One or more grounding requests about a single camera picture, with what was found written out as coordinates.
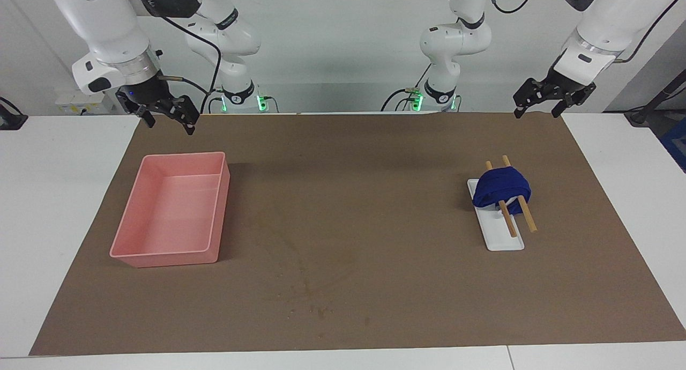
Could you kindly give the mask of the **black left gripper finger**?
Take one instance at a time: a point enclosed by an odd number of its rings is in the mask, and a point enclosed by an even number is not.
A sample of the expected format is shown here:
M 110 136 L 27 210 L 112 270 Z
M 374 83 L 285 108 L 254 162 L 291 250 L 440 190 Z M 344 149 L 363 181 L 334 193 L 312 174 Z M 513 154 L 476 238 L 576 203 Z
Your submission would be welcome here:
M 566 96 L 559 101 L 556 106 L 551 111 L 551 115 L 553 118 L 559 118 L 561 114 L 566 111 L 566 109 L 571 108 L 572 106 L 579 106 L 585 103 L 585 100 L 588 98 L 588 94 L 586 91 L 577 91 L 574 93 L 569 93 L 566 94 Z
M 513 101 L 516 105 L 514 116 L 517 119 L 522 118 L 527 109 L 537 105 L 540 102 L 539 91 L 539 82 L 537 82 L 535 79 L 527 79 L 513 94 Z

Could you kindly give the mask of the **blue towel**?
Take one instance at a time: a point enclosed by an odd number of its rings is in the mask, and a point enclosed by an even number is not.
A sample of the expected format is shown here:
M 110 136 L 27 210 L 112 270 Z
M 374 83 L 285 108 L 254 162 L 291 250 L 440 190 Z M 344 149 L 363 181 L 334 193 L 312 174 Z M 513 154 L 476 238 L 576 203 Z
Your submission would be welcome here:
M 529 181 L 512 166 L 492 169 L 478 179 L 472 203 L 474 207 L 483 208 L 490 205 L 499 206 L 505 201 L 508 212 L 513 216 L 524 213 L 518 201 L 522 196 L 528 202 L 532 196 Z

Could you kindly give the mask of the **white towel rack base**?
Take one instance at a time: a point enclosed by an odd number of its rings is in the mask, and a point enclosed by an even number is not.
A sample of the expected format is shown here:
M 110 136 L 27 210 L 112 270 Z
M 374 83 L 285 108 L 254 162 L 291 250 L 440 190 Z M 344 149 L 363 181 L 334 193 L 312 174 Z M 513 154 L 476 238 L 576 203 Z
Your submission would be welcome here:
M 510 214 L 509 218 L 516 233 L 512 236 L 505 221 L 504 214 L 495 204 L 485 207 L 475 207 L 483 240 L 489 251 L 520 251 L 525 249 L 519 228 L 515 223 L 515 217 Z

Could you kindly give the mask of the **white power socket box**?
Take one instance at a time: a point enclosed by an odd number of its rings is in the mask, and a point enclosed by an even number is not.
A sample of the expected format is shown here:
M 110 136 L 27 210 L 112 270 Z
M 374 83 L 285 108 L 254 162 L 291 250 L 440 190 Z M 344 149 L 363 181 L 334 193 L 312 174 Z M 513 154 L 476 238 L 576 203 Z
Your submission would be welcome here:
M 54 101 L 54 106 L 62 114 L 104 115 L 113 114 L 115 106 L 107 94 L 84 94 L 82 91 L 68 91 L 60 93 Z

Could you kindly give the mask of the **black stand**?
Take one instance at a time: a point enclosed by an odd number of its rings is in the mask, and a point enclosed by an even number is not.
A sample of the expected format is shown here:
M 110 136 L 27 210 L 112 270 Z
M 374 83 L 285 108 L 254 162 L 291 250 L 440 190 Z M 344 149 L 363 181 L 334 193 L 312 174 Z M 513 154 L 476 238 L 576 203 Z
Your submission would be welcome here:
M 624 115 L 628 122 L 634 127 L 644 127 L 650 114 L 654 113 L 660 104 L 679 96 L 686 91 L 686 69 L 683 69 L 664 89 L 653 97 L 647 104 L 632 108 Z

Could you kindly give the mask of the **pink plastic bin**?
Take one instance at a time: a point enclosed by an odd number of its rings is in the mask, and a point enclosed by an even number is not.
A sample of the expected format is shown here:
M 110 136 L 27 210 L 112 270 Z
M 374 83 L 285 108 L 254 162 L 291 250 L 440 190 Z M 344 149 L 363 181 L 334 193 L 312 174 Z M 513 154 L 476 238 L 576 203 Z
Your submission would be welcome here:
M 110 257 L 135 268 L 215 263 L 229 184 L 223 152 L 143 157 Z

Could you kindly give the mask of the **blue crate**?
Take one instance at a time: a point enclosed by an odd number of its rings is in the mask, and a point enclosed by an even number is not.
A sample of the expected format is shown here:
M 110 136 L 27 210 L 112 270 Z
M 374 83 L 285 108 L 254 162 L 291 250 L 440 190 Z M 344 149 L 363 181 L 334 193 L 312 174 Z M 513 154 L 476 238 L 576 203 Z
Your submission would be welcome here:
M 686 116 L 658 137 L 667 153 L 686 174 Z

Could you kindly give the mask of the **wooden rack dowel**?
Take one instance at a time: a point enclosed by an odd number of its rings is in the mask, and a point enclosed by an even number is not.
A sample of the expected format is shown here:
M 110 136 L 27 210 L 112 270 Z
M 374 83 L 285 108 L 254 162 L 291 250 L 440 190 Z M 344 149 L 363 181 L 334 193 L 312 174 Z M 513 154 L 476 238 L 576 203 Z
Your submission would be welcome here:
M 529 231 L 531 233 L 537 232 L 538 228 L 537 228 L 536 223 L 533 219 L 532 213 L 529 209 L 529 206 L 528 206 L 528 203 L 527 203 L 525 197 L 524 196 L 517 196 L 517 202 L 519 202 L 519 204 L 521 206 L 521 209 L 523 211 L 523 215 L 524 215 L 525 221 L 527 223 L 527 226 L 529 228 Z
M 507 155 L 502 155 L 502 160 L 504 162 L 505 167 L 511 166 L 511 163 L 510 163 Z M 487 160 L 485 162 L 485 165 L 486 165 L 486 168 L 488 171 L 494 169 L 493 163 L 490 160 Z M 517 229 L 515 228 L 515 223 L 512 220 L 510 213 L 508 211 L 507 202 L 506 201 L 499 201 L 498 204 L 499 204 L 499 208 L 501 210 L 501 213 L 504 216 L 504 220 L 505 220 L 506 226 L 508 228 L 508 232 L 510 234 L 510 237 L 516 238 L 516 236 L 518 236 L 518 233 L 517 233 Z

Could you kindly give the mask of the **brown table mat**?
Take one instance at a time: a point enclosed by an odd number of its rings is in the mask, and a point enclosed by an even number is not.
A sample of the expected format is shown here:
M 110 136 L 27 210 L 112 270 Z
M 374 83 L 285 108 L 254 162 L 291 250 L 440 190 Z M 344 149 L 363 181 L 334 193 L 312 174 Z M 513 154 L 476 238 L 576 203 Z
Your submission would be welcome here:
M 223 152 L 216 263 L 110 257 L 143 157 Z M 472 198 L 529 181 L 525 249 L 489 251 Z M 686 340 L 568 126 L 546 114 L 230 115 L 137 126 L 33 356 Z

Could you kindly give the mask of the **black clamp mount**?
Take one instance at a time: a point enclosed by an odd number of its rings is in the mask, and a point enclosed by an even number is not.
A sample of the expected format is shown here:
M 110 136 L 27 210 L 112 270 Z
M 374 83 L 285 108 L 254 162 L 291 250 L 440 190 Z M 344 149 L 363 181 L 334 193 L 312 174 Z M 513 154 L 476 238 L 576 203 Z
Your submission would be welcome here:
M 27 114 L 22 113 L 15 104 L 0 97 L 0 131 L 19 130 L 27 119 Z

